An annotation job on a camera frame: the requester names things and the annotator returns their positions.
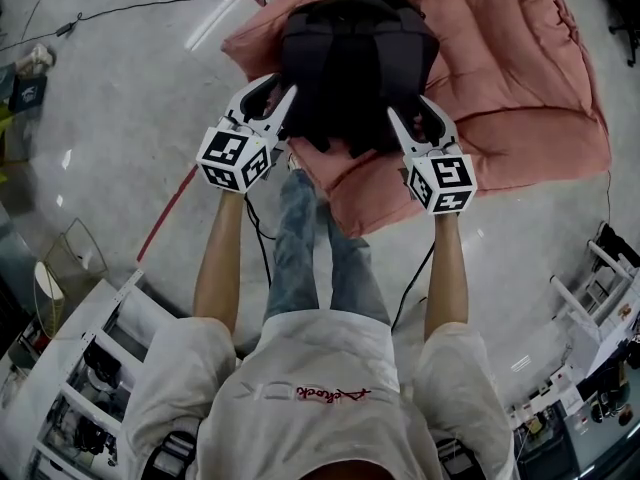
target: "white t-shirt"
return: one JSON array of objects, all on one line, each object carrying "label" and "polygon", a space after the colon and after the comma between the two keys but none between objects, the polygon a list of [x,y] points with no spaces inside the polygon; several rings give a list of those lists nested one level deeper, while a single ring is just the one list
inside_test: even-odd
[{"label": "white t-shirt", "polygon": [[117,442],[122,478],[139,479],[155,447],[193,418],[187,479],[297,480],[361,460],[395,479],[439,480],[429,427],[473,450],[488,479],[510,478],[514,463],[484,343],[463,324],[429,338],[410,401],[399,393],[390,328],[376,320],[332,310],[274,316],[237,369],[224,325],[178,320],[154,338],[129,400]]}]

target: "black cable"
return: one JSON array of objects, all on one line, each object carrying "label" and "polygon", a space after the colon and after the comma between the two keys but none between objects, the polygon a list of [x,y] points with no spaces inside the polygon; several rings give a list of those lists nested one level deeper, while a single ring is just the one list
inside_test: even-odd
[{"label": "black cable", "polygon": [[51,37],[51,36],[55,36],[55,35],[57,35],[56,32],[51,32],[50,34],[44,34],[44,35],[41,35],[41,36],[30,37],[29,39],[25,39],[24,41],[20,41],[18,43],[13,43],[10,46],[5,46],[4,48],[0,49],[0,52],[8,50],[9,48],[13,48],[14,46],[20,46],[21,44],[25,44],[25,43],[28,43],[30,41],[37,41],[38,39],[42,39],[44,37]]},{"label": "black cable", "polygon": [[398,313],[396,313],[396,317],[393,320],[393,324],[391,325],[391,332],[393,332],[393,330],[395,329],[396,325],[398,324],[398,321],[400,320],[400,315],[402,314],[402,308],[404,306],[404,301],[407,298],[407,295],[409,294],[409,290],[411,290],[411,288],[413,288],[413,285],[415,284],[416,280],[418,279],[418,276],[422,272],[422,269],[427,264],[427,261],[429,261],[429,258],[433,254],[433,249],[434,249],[435,245],[436,245],[436,242],[434,240],[433,243],[431,244],[431,247],[429,248],[429,252],[427,252],[427,255],[424,257],[424,260],[422,260],[422,263],[418,267],[418,270],[413,275],[413,279],[411,279],[411,282],[407,285],[406,290],[402,294],[402,299],[400,299],[400,306],[398,307]]},{"label": "black cable", "polygon": [[115,9],[109,9],[108,11],[102,11],[96,14],[92,14],[91,16],[87,16],[86,18],[82,16],[82,13],[78,13],[78,18],[76,20],[76,23],[78,21],[89,21],[94,18],[98,18],[99,16],[104,16],[105,14],[111,14],[112,12],[128,11],[129,9],[136,9],[138,7],[150,7],[152,5],[166,5],[166,4],[175,4],[178,2],[197,2],[197,1],[198,0],[158,0],[155,2],[147,2],[145,4],[134,4],[134,5],[128,5],[126,7],[116,7]]},{"label": "black cable", "polygon": [[256,218],[256,221],[254,223],[253,220],[251,219],[251,214],[249,213],[250,215],[249,219],[251,220],[251,223],[256,228],[256,236],[258,237],[258,243],[260,244],[260,250],[262,251],[262,259],[264,260],[264,269],[267,272],[267,282],[269,283],[269,288],[271,288],[271,270],[269,270],[269,260],[267,259],[267,251],[264,248],[264,242],[262,241],[262,234],[260,232],[260,219],[256,215],[255,210],[253,209],[253,205],[251,204],[251,201],[249,201],[249,197],[247,196],[247,194],[244,195],[244,200],[247,202],[247,213],[249,213],[250,211],[249,209],[251,209],[251,212]]},{"label": "black cable", "polygon": [[245,201],[247,202],[247,215],[249,216],[249,220],[251,221],[251,224],[253,224],[253,227],[257,228],[256,231],[258,231],[260,235],[262,235],[262,237],[266,238],[267,240],[275,240],[275,237],[264,234],[264,232],[259,228],[260,218],[258,217],[253,204],[251,204],[251,201],[249,201],[249,198],[246,196]]},{"label": "black cable", "polygon": [[105,16],[106,14],[111,14],[111,13],[120,12],[120,11],[128,11],[129,9],[136,9],[138,7],[150,7],[150,6],[153,6],[153,5],[166,5],[166,4],[174,4],[174,3],[178,3],[178,2],[196,2],[196,1],[199,1],[199,0],[158,0],[158,1],[154,1],[154,2],[147,2],[147,3],[144,3],[144,4],[128,5],[127,7],[116,7],[115,9],[109,9],[108,11],[102,11],[102,12],[98,12],[96,14],[92,14],[90,16],[87,16],[86,18],[84,16],[82,16],[81,12],[79,12],[75,21],[70,21],[66,25],[63,25],[62,27],[60,27],[55,32],[51,32],[49,34],[44,34],[44,35],[37,36],[37,37],[30,37],[29,39],[25,39],[24,41],[19,41],[17,43],[13,43],[12,45],[5,46],[4,48],[0,48],[0,52],[3,52],[3,51],[8,50],[10,48],[13,48],[14,46],[20,46],[21,44],[28,43],[30,41],[36,41],[37,39],[42,39],[44,37],[51,37],[51,36],[60,37],[60,36],[66,34],[68,32],[71,32],[75,28],[75,26],[76,26],[76,24],[78,22],[80,22],[80,21],[89,21],[89,20],[92,20],[94,18],[98,18],[100,16]]},{"label": "black cable", "polygon": [[36,5],[33,6],[33,10],[31,11],[31,16],[29,16],[29,19],[27,20],[27,24],[24,26],[24,30],[22,31],[22,36],[20,37],[20,41],[22,41],[24,39],[24,36],[27,35],[29,24],[31,23],[31,19],[33,18],[33,15],[36,13],[36,10],[38,9],[40,2],[42,2],[42,0],[38,0],[36,2]]}]

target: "glossy floor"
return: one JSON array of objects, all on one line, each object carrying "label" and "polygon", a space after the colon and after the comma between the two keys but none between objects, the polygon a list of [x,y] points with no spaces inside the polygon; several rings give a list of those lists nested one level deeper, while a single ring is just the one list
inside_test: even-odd
[{"label": "glossy floor", "polygon": [[[42,0],[26,37],[56,30],[78,12],[150,0]],[[4,44],[21,37],[36,0],[2,0]],[[567,0],[590,50],[614,153],[611,222],[640,244],[640,69],[626,66],[626,45],[607,32],[603,0]],[[22,189],[32,202],[14,213],[39,254],[47,237],[80,217],[106,255],[114,282],[136,266],[154,223],[191,169],[207,126],[244,83],[219,51],[222,38],[258,9],[253,0],[211,0],[136,9],[81,23],[67,38],[52,38],[58,63],[50,72],[42,119]],[[2,61],[15,59],[16,48]],[[278,220],[279,165],[251,196],[270,233]],[[461,218],[471,296],[471,322],[483,334],[505,403],[521,399],[559,366],[566,345],[551,323],[559,301],[549,285],[555,273],[571,279],[584,246],[607,218],[607,175],[548,183],[474,201]],[[188,313],[218,193],[196,177],[169,213],[142,262],[147,279]],[[368,239],[389,311],[431,244],[426,215]],[[319,237],[316,256],[321,301],[328,303],[330,252]],[[420,308],[428,268],[408,298],[400,325],[405,342],[421,333]],[[238,335],[259,331],[267,296],[260,249],[248,220],[243,229],[242,296]],[[528,366],[511,366],[525,356]],[[404,371],[407,350],[399,359]]]}]

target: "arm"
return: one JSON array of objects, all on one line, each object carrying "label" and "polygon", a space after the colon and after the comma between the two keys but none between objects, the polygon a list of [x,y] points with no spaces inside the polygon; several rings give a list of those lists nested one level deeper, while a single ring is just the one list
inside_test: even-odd
[{"label": "arm", "polygon": [[178,318],[162,326],[136,378],[117,436],[118,478],[139,480],[153,450],[170,432],[196,435],[235,364],[231,335],[222,322]]},{"label": "arm", "polygon": [[455,213],[448,213],[437,215],[435,220],[436,239],[424,322],[425,340],[443,324],[467,323],[469,319],[467,277],[458,217]]},{"label": "arm", "polygon": [[242,194],[222,192],[193,300],[193,315],[220,320],[233,334],[240,298]]},{"label": "arm", "polygon": [[511,478],[513,434],[491,382],[487,352],[467,326],[469,297],[455,214],[436,216],[436,239],[413,402],[429,428],[456,436],[486,478]]}]

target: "jeans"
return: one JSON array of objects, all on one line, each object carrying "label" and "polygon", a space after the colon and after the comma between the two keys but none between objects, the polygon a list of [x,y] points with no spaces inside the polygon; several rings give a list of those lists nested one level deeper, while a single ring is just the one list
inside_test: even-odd
[{"label": "jeans", "polygon": [[[313,248],[317,200],[307,174],[291,172],[280,192],[282,219],[276,237],[275,269],[264,320],[274,315],[317,309]],[[369,244],[344,236],[329,214],[333,258],[331,309],[367,316],[390,325],[378,283],[371,271]]]}]

